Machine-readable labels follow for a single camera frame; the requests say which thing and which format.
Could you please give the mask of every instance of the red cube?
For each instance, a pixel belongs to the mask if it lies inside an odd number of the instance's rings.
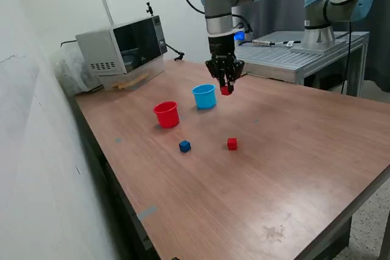
[[[227,89],[227,86],[222,86],[221,87],[221,93],[223,96],[229,96],[231,95],[232,93],[229,92],[229,90]]]
[[[229,138],[227,140],[227,148],[229,150],[236,150],[238,148],[237,138]]]

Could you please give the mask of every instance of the robotic arm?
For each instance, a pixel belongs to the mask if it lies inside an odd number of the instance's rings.
[[[234,54],[232,7],[258,0],[201,0],[205,8],[211,60],[206,61],[212,77],[217,78],[223,94],[231,94],[234,82],[241,76],[244,62]]]
[[[360,21],[373,0],[305,0],[305,35],[301,47],[328,49],[336,44],[332,23]]]
[[[231,94],[244,62],[236,59],[232,7],[259,0],[201,0],[205,8],[211,60],[206,61],[222,94]],[[308,50],[335,46],[332,22],[359,21],[367,16],[373,0],[305,0],[305,35],[301,47]]]

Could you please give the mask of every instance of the blue cube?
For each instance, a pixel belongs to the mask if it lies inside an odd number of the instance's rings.
[[[191,144],[188,141],[182,141],[179,143],[180,151],[181,152],[189,152],[191,149]]]

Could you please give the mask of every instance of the plastic bag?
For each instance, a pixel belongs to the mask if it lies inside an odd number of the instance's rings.
[[[102,85],[100,80],[89,72],[77,42],[62,45],[57,70],[58,81],[71,96],[87,93]]]

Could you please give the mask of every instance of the gray curtain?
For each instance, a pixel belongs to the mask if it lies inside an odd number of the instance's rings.
[[[262,37],[276,30],[303,30],[305,0],[261,0],[245,5],[240,12],[253,24],[255,37]],[[348,31],[346,24],[335,24],[335,30]],[[373,80],[383,91],[390,92],[390,1],[374,0],[369,16],[353,24],[354,31],[369,31],[370,45],[367,56],[366,80]],[[340,63],[328,69],[328,74],[337,72],[343,76]]]
[[[390,0],[374,0],[368,17],[352,26],[354,31],[370,32],[367,53],[366,80],[374,81],[383,91],[390,93]]]

